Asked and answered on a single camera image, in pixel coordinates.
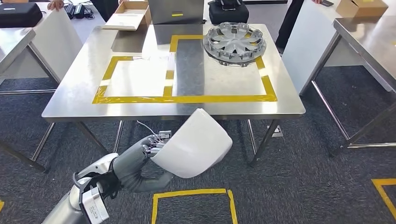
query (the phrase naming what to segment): black trousers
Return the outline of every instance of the black trousers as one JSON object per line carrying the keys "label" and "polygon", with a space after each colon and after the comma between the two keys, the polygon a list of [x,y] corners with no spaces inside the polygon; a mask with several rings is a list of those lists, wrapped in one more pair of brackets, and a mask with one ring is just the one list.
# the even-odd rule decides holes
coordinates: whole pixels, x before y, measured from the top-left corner
{"label": "black trousers", "polygon": [[291,31],[293,30],[294,24],[296,23],[298,14],[300,13],[301,6],[303,6],[304,0],[293,0],[285,18],[283,20],[282,26],[279,29],[279,36],[275,42],[278,48],[285,49],[287,41],[289,40]]}
{"label": "black trousers", "polygon": [[91,0],[103,20],[107,22],[118,7],[118,0]]}

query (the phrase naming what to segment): black bag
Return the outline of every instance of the black bag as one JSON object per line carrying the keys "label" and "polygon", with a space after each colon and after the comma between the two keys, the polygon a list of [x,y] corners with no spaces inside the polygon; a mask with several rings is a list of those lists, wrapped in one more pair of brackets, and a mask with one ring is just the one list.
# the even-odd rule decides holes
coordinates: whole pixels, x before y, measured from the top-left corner
{"label": "black bag", "polygon": [[249,11],[242,0],[215,0],[209,2],[209,17],[214,25],[222,22],[247,23]]}
{"label": "black bag", "polygon": [[0,28],[34,27],[41,18],[40,8],[34,2],[0,5]]}

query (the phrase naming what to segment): yellow tape square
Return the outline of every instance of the yellow tape square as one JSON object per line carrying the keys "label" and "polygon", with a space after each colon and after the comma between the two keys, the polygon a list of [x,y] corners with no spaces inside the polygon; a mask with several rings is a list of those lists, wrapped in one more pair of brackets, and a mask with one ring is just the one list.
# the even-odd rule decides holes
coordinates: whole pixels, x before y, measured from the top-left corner
{"label": "yellow tape square", "polygon": [[[176,63],[176,50],[179,40],[202,40],[203,35],[172,35],[170,40],[170,62]],[[111,58],[107,70],[103,76],[101,85],[98,87],[93,104],[119,104],[119,103],[178,103],[178,104],[200,104],[200,103],[231,103],[231,102],[276,102],[276,94],[272,87],[271,81],[268,75],[261,77],[262,84],[264,86],[266,95],[224,95],[224,96],[172,96],[173,83],[174,83],[174,69],[175,65],[168,65],[166,71],[166,84],[163,89],[162,97],[105,97],[107,85],[109,79],[111,79],[115,66],[118,61],[132,61],[133,58],[130,56],[114,56]],[[265,69],[262,57],[258,57],[255,60],[257,69],[260,71]]]}
{"label": "yellow tape square", "polygon": [[392,213],[393,218],[396,219],[396,208],[383,189],[383,186],[396,185],[396,179],[372,179],[371,181],[373,182],[375,188],[378,190],[378,193],[380,193],[380,196],[388,207],[390,213]]}
{"label": "yellow tape square", "polygon": [[201,195],[201,194],[228,194],[228,197],[230,198],[231,218],[232,218],[233,224],[238,224],[233,193],[231,190],[226,190],[224,188],[223,189],[182,190],[182,191],[173,191],[173,192],[154,194],[154,196],[153,196],[153,212],[151,215],[151,224],[156,224],[157,212],[158,212],[158,199],[166,198],[166,197],[191,196],[191,195]]}

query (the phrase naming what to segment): gray carpet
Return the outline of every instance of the gray carpet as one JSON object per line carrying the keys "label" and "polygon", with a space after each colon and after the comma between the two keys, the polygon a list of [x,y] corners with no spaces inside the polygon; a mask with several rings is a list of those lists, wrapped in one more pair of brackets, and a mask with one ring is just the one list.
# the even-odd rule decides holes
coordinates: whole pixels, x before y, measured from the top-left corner
{"label": "gray carpet", "polygon": [[[362,67],[325,68],[318,84],[341,121],[352,133],[395,100]],[[0,90],[51,86],[48,79],[5,80]],[[47,128],[40,117],[50,95],[0,98],[0,140],[31,156]],[[307,113],[298,120],[281,122],[284,138],[273,139],[255,168],[246,165],[251,146],[244,121],[219,121],[233,139],[223,161],[200,176],[175,178],[162,192],[226,188],[234,196],[240,224],[394,224],[371,179],[394,178],[394,149],[343,150],[329,158],[328,150],[339,147],[342,136],[317,94],[309,89],[303,98]],[[155,131],[176,131],[182,121],[143,121]],[[253,121],[256,141],[262,139],[267,121]],[[394,119],[371,133],[366,140],[395,140]],[[107,148],[112,148],[117,121],[87,123]],[[124,125],[120,152],[149,131],[133,121]],[[42,155],[48,168],[38,173],[0,151],[0,212],[2,224],[41,223],[71,187],[71,174],[100,158],[73,124],[56,124]],[[154,163],[144,168],[147,176],[163,171]],[[385,188],[396,203],[396,186]],[[120,192],[106,200],[111,219],[107,224],[149,224],[152,193]],[[226,195],[197,195],[160,199],[157,224],[230,224]]]}

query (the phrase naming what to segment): person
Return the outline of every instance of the person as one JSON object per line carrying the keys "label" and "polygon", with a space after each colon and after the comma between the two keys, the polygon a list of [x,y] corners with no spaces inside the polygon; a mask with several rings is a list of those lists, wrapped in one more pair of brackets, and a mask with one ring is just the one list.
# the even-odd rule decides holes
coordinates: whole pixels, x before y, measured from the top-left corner
{"label": "person", "polygon": [[[115,10],[117,9],[119,3],[117,0],[91,0],[93,6],[98,10],[100,16],[102,16],[103,20],[107,22],[110,17],[113,15]],[[63,0],[51,0],[48,4],[47,8],[49,10],[57,10],[63,8],[64,2]]]}
{"label": "person", "polygon": [[[317,4],[321,3],[321,0],[312,1]],[[279,29],[279,36],[275,42],[275,45],[281,54],[286,48],[287,41],[289,40],[291,31],[293,30],[294,24],[296,23],[301,6],[303,6],[303,2],[304,0],[292,0],[289,9],[286,12],[281,28]]]}

